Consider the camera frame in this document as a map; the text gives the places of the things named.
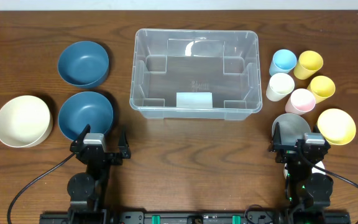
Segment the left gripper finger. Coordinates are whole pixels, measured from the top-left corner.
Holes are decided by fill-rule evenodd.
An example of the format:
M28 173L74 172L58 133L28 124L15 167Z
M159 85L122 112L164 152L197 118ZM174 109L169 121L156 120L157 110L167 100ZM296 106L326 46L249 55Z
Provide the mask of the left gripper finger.
M85 128L82 130L82 132L80 133L80 135L77 137L76 140L74 140L71 145L70 145L70 151L72 153L80 153L83 148L84 148L84 139L85 139L85 136L90 132L90 125L87 124L85 126Z
M120 159L130 159L131 158L131 150L129 147L129 143L126 137L126 127L123 126L121 130L121 135L118 141L119 148L119 158Z

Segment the small white bowl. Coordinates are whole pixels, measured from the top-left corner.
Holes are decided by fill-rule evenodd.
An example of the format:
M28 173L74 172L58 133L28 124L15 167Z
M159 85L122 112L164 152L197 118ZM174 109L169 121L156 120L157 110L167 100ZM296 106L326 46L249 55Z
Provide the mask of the small white bowl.
M312 170L311 170L311 172L312 172L313 174L314 174L314 173L320 173L320 174L326 175L326 173L323 171L323 169L325 169L325 167L324 167L324 164L323 164L322 161L318 162L318 163L316 164L316 167L317 167L317 168L313 167ZM284 165L283 174L284 174L284 178L287 178L287 177L288 177L288 175L289 175L289 173L288 173L288 164L285 164L285 165Z

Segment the small grey bowl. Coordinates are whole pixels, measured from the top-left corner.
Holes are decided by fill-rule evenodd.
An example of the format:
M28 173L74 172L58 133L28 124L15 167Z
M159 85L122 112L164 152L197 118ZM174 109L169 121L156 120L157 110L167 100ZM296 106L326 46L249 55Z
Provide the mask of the small grey bowl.
M276 123L280 125L280 137L283 145L294 146L297 139L302 139L305 133L310 133L309 124L299 115L285 113L278 116L272 124L272 135Z

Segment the small yellow bowl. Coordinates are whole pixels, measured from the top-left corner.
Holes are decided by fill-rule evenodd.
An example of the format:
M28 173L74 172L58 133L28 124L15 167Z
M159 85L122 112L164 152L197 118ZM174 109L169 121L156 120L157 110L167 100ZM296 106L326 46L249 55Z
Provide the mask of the small yellow bowl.
M333 145L348 144L356 135L354 120L340 109L331 108L323 111L316 124L324 138Z

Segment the pink cup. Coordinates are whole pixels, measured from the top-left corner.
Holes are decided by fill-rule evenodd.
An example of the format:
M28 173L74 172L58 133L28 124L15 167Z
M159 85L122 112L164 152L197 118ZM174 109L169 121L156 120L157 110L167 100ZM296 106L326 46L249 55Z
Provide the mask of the pink cup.
M292 92L286 105L285 111L297 115L303 115L314 109L316 99L312 92L307 89L299 88Z

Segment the yellow cup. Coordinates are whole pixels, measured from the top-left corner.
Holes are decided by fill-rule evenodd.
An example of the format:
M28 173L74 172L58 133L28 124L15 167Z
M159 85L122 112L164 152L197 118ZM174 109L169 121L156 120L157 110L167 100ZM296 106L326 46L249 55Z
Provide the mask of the yellow cup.
M336 86L329 77L320 75L310 81L307 90L312 92L316 103L320 103L333 96L336 91Z
M306 80L321 69L322 66L322 56L315 51L307 50L300 54L293 73L296 78Z

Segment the light blue cup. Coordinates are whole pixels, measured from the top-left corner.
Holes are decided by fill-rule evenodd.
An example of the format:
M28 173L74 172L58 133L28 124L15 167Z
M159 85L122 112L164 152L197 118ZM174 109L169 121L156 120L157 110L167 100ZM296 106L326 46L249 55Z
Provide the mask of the light blue cup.
M273 55L269 68L270 76L276 73L289 73L297 63L296 55L288 49L280 49Z

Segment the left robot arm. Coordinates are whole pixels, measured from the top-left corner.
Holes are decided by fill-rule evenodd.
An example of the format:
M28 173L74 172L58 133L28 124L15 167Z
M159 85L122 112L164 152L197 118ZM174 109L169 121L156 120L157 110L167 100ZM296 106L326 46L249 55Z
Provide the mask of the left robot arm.
M111 223L110 211L104 208L110 168L121 166L124 159L131 158L125 130L122 130L118 141L118 152L107 152L104 135L90 131L90 125L86 125L70 145L70 151L86 165L86 171L75 174L68 181L69 224Z

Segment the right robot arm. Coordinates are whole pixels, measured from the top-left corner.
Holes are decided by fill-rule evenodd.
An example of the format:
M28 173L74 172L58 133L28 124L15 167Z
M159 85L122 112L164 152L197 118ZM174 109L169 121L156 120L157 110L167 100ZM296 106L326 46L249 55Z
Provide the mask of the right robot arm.
M282 143L280 124L274 126L269 151L275 162L285 165L285 197L290 206L274 215L274 223L324 223L324 208L330 206L333 179L325 171L313 172L331 148L318 131L305 133L291 145Z

